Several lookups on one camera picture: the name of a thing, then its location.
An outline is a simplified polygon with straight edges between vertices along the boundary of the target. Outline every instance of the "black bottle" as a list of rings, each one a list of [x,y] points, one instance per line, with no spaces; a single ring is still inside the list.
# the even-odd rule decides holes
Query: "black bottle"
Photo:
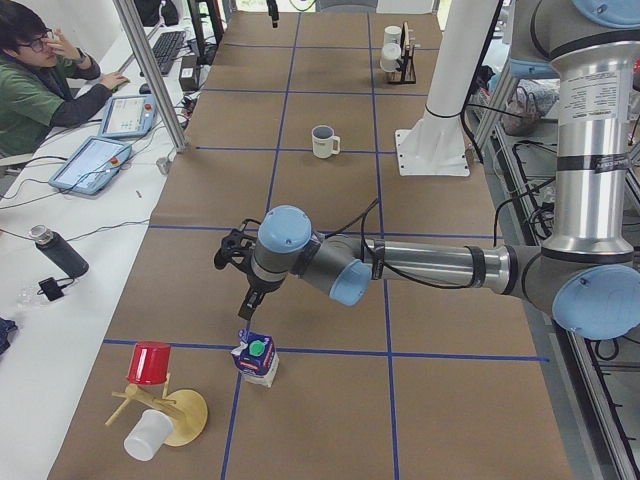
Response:
[[[87,273],[89,264],[57,232],[44,225],[36,225],[29,232],[36,242],[36,248],[55,263],[69,278],[77,278]]]

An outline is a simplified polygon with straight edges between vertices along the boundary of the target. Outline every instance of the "white table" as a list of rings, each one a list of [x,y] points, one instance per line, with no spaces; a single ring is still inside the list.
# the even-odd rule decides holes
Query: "white table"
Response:
[[[117,70],[130,53],[122,34],[100,62],[102,71]],[[183,96],[179,70],[180,61],[176,61],[165,77],[174,105]],[[139,71],[137,63],[132,62],[124,72],[131,83],[118,95],[138,92],[144,82]],[[97,133],[98,125],[55,136],[43,144],[36,156],[67,157],[87,136]],[[1,209],[0,228],[26,236],[31,227],[44,224],[71,238],[103,226],[148,219],[166,178],[155,162],[172,152],[169,135],[160,127],[152,140],[148,135],[134,144],[135,156],[126,170],[95,198],[57,194]],[[11,196],[20,188],[18,196],[0,201],[0,208],[55,192],[46,184],[31,181],[20,187],[26,179],[46,182],[60,166],[53,162],[56,160],[37,160],[25,168],[7,192]],[[38,281],[47,277],[63,278],[64,272],[32,241],[0,233],[0,316],[15,321],[19,328],[10,335],[11,347],[0,356],[0,478],[47,477],[146,229],[145,224],[125,226],[71,242],[88,261],[89,271],[55,302],[48,302],[43,296],[25,302],[22,292],[37,290]]]

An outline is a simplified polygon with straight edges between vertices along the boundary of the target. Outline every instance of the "man's hand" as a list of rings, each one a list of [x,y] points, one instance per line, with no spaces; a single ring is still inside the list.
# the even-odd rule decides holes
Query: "man's hand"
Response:
[[[122,75],[120,72],[113,72],[102,77],[100,83],[107,87],[109,90],[113,90],[114,88],[119,87],[120,85],[128,81],[129,79]]]
[[[53,49],[56,55],[63,56],[69,60],[80,59],[80,52],[69,40],[67,40],[67,37],[64,36],[62,30],[56,28],[53,31],[53,34],[54,38],[46,38],[43,41]]]

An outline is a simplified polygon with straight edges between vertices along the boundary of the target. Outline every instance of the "eyeglasses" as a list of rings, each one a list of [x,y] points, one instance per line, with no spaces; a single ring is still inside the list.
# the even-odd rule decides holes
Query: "eyeglasses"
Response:
[[[53,40],[53,31],[50,28],[47,28],[45,32],[40,35],[38,38],[31,40],[29,43],[18,43],[19,47],[30,47],[36,53],[40,53],[44,50],[45,43],[43,40],[48,38]]]

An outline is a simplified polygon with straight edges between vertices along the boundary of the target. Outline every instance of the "cylindrical black container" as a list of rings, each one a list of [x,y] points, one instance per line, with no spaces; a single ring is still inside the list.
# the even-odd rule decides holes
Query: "cylindrical black container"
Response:
[[[44,225],[36,225],[29,232],[36,242],[36,248],[66,273],[69,278],[77,278],[87,273],[89,264],[57,232]]]

